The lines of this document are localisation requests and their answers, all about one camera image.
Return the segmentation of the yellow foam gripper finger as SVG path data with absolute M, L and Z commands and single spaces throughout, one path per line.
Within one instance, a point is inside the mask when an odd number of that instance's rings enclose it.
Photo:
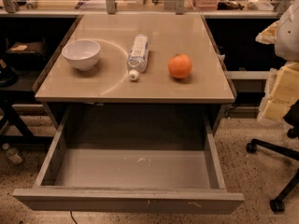
M 279 70 L 271 68 L 257 120 L 279 121 L 298 100 L 299 62 L 286 62 Z

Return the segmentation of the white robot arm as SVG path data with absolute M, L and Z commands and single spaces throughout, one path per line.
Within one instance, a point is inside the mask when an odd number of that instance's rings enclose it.
M 270 124 L 283 119 L 299 100 L 299 0 L 294 0 L 255 40 L 274 44 L 275 54 L 286 61 L 278 70 L 270 69 L 259 106 L 258 120 Z

